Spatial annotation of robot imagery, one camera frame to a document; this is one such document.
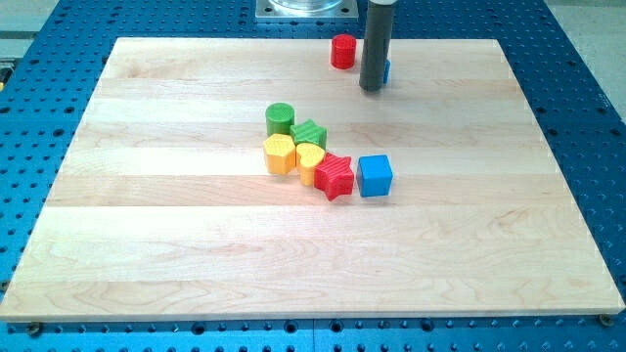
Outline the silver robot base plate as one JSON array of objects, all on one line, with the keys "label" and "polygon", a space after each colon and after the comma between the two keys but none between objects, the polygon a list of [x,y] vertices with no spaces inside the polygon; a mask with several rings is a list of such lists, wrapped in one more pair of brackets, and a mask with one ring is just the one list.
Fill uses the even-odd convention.
[{"label": "silver robot base plate", "polygon": [[255,17],[264,20],[358,19],[358,1],[255,0]]}]

